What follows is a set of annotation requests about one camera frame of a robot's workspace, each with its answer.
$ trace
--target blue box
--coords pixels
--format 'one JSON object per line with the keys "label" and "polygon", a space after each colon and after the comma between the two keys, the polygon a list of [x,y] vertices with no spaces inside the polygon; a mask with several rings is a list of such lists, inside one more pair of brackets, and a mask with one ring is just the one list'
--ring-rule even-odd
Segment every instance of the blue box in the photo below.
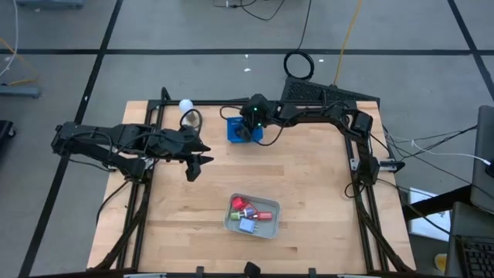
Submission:
{"label": "blue box", "polygon": [[[235,130],[242,125],[242,117],[229,117],[226,119],[226,132],[228,140],[232,143],[248,143],[241,139]],[[262,127],[256,127],[250,142],[259,142],[262,139]]]}

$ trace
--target gray tray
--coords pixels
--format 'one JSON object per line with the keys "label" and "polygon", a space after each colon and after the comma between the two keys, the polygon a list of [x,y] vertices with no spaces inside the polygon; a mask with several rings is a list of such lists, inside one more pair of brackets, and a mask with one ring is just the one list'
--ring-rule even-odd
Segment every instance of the gray tray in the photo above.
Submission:
{"label": "gray tray", "polygon": [[[232,209],[232,199],[235,197],[244,198],[260,212],[271,212],[272,220],[255,221],[256,230],[253,233],[243,232],[239,229],[240,221],[230,219],[230,212],[235,211],[234,209]],[[278,232],[280,215],[281,207],[279,206],[279,203],[277,201],[235,193],[232,195],[232,197],[230,197],[230,201],[228,201],[228,207],[226,209],[225,220],[223,221],[223,224],[225,225],[225,228],[235,232],[240,232],[251,236],[259,236],[265,239],[274,239],[276,233]]]}

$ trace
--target white cable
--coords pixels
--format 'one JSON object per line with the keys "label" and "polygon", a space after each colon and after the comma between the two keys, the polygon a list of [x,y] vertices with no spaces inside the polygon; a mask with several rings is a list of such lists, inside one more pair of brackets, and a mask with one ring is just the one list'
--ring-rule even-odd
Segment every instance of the white cable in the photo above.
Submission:
{"label": "white cable", "polygon": [[12,65],[12,62],[14,62],[14,58],[17,55],[17,48],[19,46],[19,13],[17,11],[17,3],[15,0],[12,0],[12,3],[14,4],[14,10],[15,10],[15,45],[14,45],[14,54],[12,54],[12,58],[10,58],[10,61],[8,61],[7,66],[3,69],[3,71],[0,72],[0,77],[8,70],[10,65]]}
{"label": "white cable", "polygon": [[436,154],[436,155],[460,155],[460,156],[466,156],[466,157],[469,157],[469,158],[475,158],[475,159],[479,159],[480,161],[484,162],[485,164],[487,164],[488,166],[491,165],[491,163],[484,159],[484,158],[479,158],[479,157],[476,157],[475,155],[471,155],[471,154],[438,154],[438,153],[435,153],[435,152],[432,152],[432,151],[427,151],[421,147],[419,147],[416,143],[415,143],[415,140],[411,140],[411,146],[412,147],[416,147],[417,149],[421,150],[421,151],[425,151],[429,154]]}

